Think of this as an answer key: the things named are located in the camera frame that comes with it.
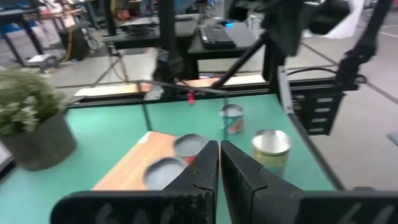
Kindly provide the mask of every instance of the green table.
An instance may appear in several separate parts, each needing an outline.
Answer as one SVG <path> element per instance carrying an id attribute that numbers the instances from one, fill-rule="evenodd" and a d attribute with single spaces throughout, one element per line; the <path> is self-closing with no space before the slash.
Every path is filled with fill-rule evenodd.
<path id="1" fill-rule="evenodd" d="M 229 102 L 244 109 L 244 131 L 229 136 L 233 144 L 252 155 L 251 139 L 256 131 L 279 129 L 292 141 L 284 179 L 303 190 L 334 190 L 274 95 L 241 96 Z M 154 131 L 175 136 L 198 133 L 218 140 L 223 138 L 218 117 L 222 106 L 223 99 L 197 100 L 194 105 L 186 101 L 147 105 Z M 78 148 L 47 170 L 13 169 L 0 182 L 0 223 L 48 223 L 58 199 L 92 189 L 147 132 L 140 105 L 70 109 L 67 121 Z M 227 224 L 230 220 L 221 180 L 219 185 L 217 221 Z"/>

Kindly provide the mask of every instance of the metal lid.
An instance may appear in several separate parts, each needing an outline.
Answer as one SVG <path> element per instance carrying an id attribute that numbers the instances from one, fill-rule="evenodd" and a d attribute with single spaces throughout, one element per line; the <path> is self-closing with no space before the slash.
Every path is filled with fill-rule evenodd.
<path id="1" fill-rule="evenodd" d="M 207 144 L 207 140 L 198 134 L 186 134 L 174 141 L 174 152 L 178 156 L 195 156 Z"/>
<path id="2" fill-rule="evenodd" d="M 235 116 L 242 116 L 243 108 L 236 104 L 227 104 L 222 107 L 220 111 L 220 116 L 228 116 L 228 117 L 235 117 Z"/>
<path id="3" fill-rule="evenodd" d="M 287 152 L 290 148 L 289 137 L 279 130 L 260 130 L 252 140 L 253 146 L 269 155 L 279 155 Z"/>
<path id="4" fill-rule="evenodd" d="M 164 157 L 149 165 L 144 172 L 144 185 L 148 190 L 162 190 L 178 177 L 186 163 L 175 157 Z"/>

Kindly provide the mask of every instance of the black keyboard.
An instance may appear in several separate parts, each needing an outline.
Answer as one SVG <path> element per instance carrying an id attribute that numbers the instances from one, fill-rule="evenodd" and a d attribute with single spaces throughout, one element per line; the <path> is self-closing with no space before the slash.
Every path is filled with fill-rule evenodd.
<path id="1" fill-rule="evenodd" d="M 233 49 L 235 42 L 222 25 L 200 26 L 201 41 L 205 49 Z"/>

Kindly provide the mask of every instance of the potted plant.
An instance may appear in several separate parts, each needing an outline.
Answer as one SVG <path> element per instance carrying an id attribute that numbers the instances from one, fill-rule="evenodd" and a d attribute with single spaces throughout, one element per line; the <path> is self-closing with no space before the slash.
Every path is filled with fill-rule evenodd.
<path id="1" fill-rule="evenodd" d="M 76 148 L 63 117 L 63 95 L 20 70 L 0 71 L 0 141 L 28 170 L 54 166 Z"/>

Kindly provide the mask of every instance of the gray floor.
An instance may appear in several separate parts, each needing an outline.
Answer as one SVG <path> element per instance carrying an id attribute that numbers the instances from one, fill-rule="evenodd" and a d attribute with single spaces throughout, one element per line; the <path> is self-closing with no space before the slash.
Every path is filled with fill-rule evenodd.
<path id="1" fill-rule="evenodd" d="M 304 39 L 300 55 L 289 58 L 288 68 L 307 67 L 314 65 L 332 66 L 337 64 L 344 52 L 350 49 L 363 30 L 365 22 L 359 23 L 354 37 L 343 40 L 330 40 L 322 37 Z M 340 107 L 330 136 L 312 137 L 315 144 L 331 164 L 337 175 L 347 188 L 359 185 L 373 186 L 383 190 L 398 190 L 398 147 L 386 138 L 388 132 L 398 129 L 398 63 L 394 56 L 398 51 L 398 16 L 389 16 L 379 34 L 379 49 L 377 56 L 371 62 L 361 67 L 361 73 L 366 75 L 371 85 L 363 85 L 359 91 L 347 92 Z M 40 29 L 35 30 L 40 38 L 45 39 Z M 24 49 L 32 48 L 29 40 L 23 34 L 16 35 L 13 40 Z M 253 56 L 241 69 L 239 75 L 252 75 L 262 68 L 264 49 Z M 145 54 L 129 55 L 124 58 L 127 74 L 131 80 L 150 79 L 154 69 L 155 50 L 148 49 Z M 7 52 L 4 43 L 0 42 L 0 65 L 6 63 L 12 55 Z M 225 71 L 236 59 L 202 60 L 199 62 L 201 71 Z M 87 58 L 76 65 L 67 65 L 51 74 L 51 81 L 55 87 L 72 96 L 83 87 L 89 87 L 98 82 L 108 67 L 106 57 Z M 120 63 L 115 70 L 109 71 L 100 80 L 99 85 L 118 82 L 115 74 L 121 74 Z M 329 77 L 329 73 L 311 72 L 301 73 L 289 77 L 290 79 Z"/>

